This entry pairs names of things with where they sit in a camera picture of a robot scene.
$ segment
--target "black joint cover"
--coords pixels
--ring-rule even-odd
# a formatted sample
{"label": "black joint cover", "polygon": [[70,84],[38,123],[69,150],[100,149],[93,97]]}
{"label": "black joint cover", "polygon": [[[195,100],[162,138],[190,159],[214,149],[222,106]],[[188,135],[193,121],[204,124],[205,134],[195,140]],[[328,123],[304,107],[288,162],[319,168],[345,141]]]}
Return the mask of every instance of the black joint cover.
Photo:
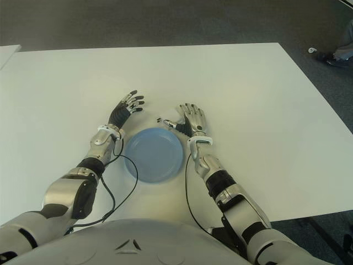
{"label": "black joint cover", "polygon": [[244,230],[244,232],[242,233],[242,237],[248,244],[250,242],[250,239],[252,239],[254,235],[265,229],[266,227],[263,225],[262,222],[255,222]]}
{"label": "black joint cover", "polygon": [[7,252],[0,253],[0,256],[5,258],[5,259],[0,259],[0,264],[4,264],[5,262],[8,262],[10,259],[16,258],[17,254],[13,251],[7,251]]}
{"label": "black joint cover", "polygon": [[229,210],[231,207],[240,203],[244,199],[245,199],[245,197],[242,196],[241,194],[239,194],[239,195],[235,196],[234,198],[232,198],[230,201],[228,201],[226,204],[223,204],[221,201],[218,201],[216,203],[217,203],[219,209],[224,213],[227,210]]}
{"label": "black joint cover", "polygon": [[236,184],[231,175],[225,170],[213,173],[206,181],[208,194],[215,200],[221,191]]}
{"label": "black joint cover", "polygon": [[77,165],[77,167],[89,168],[95,172],[98,177],[100,177],[105,170],[104,164],[101,162],[101,160],[94,157],[85,158],[80,162],[80,164]]}
{"label": "black joint cover", "polygon": [[241,255],[245,259],[248,259],[247,248],[243,243],[243,241],[234,232],[234,230],[232,229],[232,226],[230,225],[230,223],[228,222],[225,216],[223,216],[221,220],[222,220],[222,224],[224,225],[224,228],[228,233],[228,236],[232,239],[233,243],[239,250],[239,255]]}
{"label": "black joint cover", "polygon": [[92,181],[84,181],[81,184],[73,202],[71,215],[73,219],[84,219],[90,214],[96,191],[97,185]]}

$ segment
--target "robot forearm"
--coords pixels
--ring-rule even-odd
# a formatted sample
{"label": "robot forearm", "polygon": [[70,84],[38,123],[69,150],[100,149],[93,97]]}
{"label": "robot forearm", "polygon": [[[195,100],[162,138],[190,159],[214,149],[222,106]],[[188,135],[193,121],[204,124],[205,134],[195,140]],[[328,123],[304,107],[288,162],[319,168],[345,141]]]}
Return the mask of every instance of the robot forearm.
{"label": "robot forearm", "polygon": [[265,213],[212,154],[212,140],[189,140],[195,170],[223,212],[230,237],[241,240],[253,264],[329,264],[311,256],[281,232],[272,229]]}
{"label": "robot forearm", "polygon": [[86,218],[115,141],[123,135],[113,124],[101,126],[81,163],[49,186],[42,209],[23,213],[0,227],[0,255],[30,251],[62,237],[78,219]]}

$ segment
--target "shoe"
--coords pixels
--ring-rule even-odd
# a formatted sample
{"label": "shoe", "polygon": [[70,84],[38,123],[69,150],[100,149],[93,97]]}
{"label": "shoe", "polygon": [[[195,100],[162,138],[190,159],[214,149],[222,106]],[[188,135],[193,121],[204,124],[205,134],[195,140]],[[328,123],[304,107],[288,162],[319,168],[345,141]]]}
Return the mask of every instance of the shoe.
{"label": "shoe", "polygon": [[328,59],[333,59],[333,52],[318,52],[316,59],[318,61],[326,62]]}
{"label": "shoe", "polygon": [[341,67],[341,68],[348,68],[348,60],[343,59],[328,59],[326,62],[332,66]]}

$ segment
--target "black cable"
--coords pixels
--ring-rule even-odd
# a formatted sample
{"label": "black cable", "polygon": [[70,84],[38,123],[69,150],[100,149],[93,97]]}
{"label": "black cable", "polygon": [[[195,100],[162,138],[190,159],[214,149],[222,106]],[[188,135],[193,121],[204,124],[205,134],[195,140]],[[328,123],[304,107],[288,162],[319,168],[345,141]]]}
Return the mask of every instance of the black cable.
{"label": "black cable", "polygon": [[115,197],[114,197],[113,193],[110,191],[110,189],[108,188],[108,186],[105,184],[103,176],[100,176],[100,180],[101,180],[101,183],[103,184],[104,188],[106,189],[106,191],[109,193],[111,200],[113,201],[113,207],[110,210],[110,211],[113,211],[115,208]]}
{"label": "black cable", "polygon": [[120,155],[121,157],[124,157],[126,159],[128,159],[132,164],[133,164],[133,167],[135,168],[135,171],[136,171],[136,181],[135,181],[135,185],[134,187],[132,188],[132,190],[130,191],[130,193],[128,194],[128,196],[125,197],[125,199],[112,211],[110,212],[106,218],[108,218],[110,215],[112,215],[116,210],[117,208],[119,208],[129,197],[130,195],[133,193],[133,191],[135,190],[136,188],[136,185],[137,185],[137,181],[138,181],[138,170],[137,170],[137,167],[135,165],[135,163],[133,162],[133,160],[131,160],[130,158],[128,158],[127,156],[123,156],[123,155]]}
{"label": "black cable", "polygon": [[115,158],[113,160],[110,160],[108,163],[106,163],[104,165],[104,167],[107,167],[107,165],[109,165],[109,164],[113,163],[115,160],[117,160],[120,157],[121,153],[122,153],[122,149],[124,149],[124,140],[123,139],[121,140],[121,149],[120,149],[119,154],[118,155],[115,154],[115,148],[114,148],[113,149],[113,154],[114,154]]}
{"label": "black cable", "polygon": [[188,160],[186,161],[186,166],[185,166],[185,196],[186,196],[186,203],[188,204],[188,208],[189,208],[189,212],[192,216],[192,218],[194,219],[195,223],[197,223],[197,225],[199,226],[199,228],[201,228],[205,233],[207,233],[208,235],[212,236],[214,239],[218,240],[218,242],[222,243],[223,245],[227,246],[228,248],[232,249],[232,246],[230,246],[228,243],[223,242],[222,240],[214,237],[211,233],[207,232],[201,225],[200,223],[197,221],[197,219],[195,218],[194,214],[191,211],[191,207],[189,204],[189,197],[188,197],[188,164],[189,164],[189,160],[190,160],[191,154],[188,157]]}

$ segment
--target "robot finger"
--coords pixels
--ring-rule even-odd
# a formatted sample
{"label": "robot finger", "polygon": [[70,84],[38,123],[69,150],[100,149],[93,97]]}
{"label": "robot finger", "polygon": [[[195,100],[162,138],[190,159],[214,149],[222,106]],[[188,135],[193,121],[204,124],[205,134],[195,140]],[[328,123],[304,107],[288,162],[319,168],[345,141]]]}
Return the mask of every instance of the robot finger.
{"label": "robot finger", "polygon": [[191,104],[191,107],[192,107],[192,109],[193,109],[195,114],[199,114],[200,113],[199,112],[199,108],[196,106],[196,104]]}
{"label": "robot finger", "polygon": [[133,95],[137,93],[137,90],[131,91],[125,97],[122,98],[121,102],[127,102]]}
{"label": "robot finger", "polygon": [[135,102],[135,101],[140,100],[140,99],[143,99],[143,98],[144,98],[144,96],[136,96],[136,97],[130,98],[130,99],[126,102],[126,104],[127,104],[127,105],[130,105],[132,102]]}
{"label": "robot finger", "polygon": [[194,114],[194,108],[191,106],[191,104],[185,103],[185,106],[188,109],[189,114]]}
{"label": "robot finger", "polygon": [[189,110],[187,109],[187,107],[185,105],[180,105],[180,108],[183,113],[189,113]]}
{"label": "robot finger", "polygon": [[136,109],[134,109],[131,113],[141,112],[142,110],[143,110],[142,108],[136,108]]}

